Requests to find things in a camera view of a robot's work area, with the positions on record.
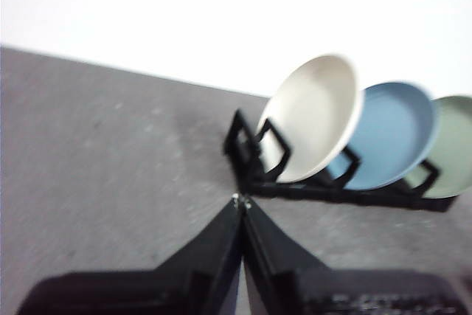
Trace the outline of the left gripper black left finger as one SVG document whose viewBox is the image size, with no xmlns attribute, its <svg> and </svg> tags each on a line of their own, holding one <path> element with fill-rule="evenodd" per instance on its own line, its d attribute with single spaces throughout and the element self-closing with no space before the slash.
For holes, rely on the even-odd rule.
<svg viewBox="0 0 472 315">
<path fill-rule="evenodd" d="M 237 197 L 154 269 L 70 272 L 46 278 L 19 314 L 233 314 L 243 211 Z"/>
</svg>

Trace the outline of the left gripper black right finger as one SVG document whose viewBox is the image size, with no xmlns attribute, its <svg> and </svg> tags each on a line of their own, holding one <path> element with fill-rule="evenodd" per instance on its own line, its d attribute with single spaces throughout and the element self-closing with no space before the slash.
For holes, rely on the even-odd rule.
<svg viewBox="0 0 472 315">
<path fill-rule="evenodd" d="M 334 269 L 289 237 L 251 198 L 241 202 L 244 263 L 267 314 L 460 314 L 444 278 L 408 269 Z"/>
</svg>

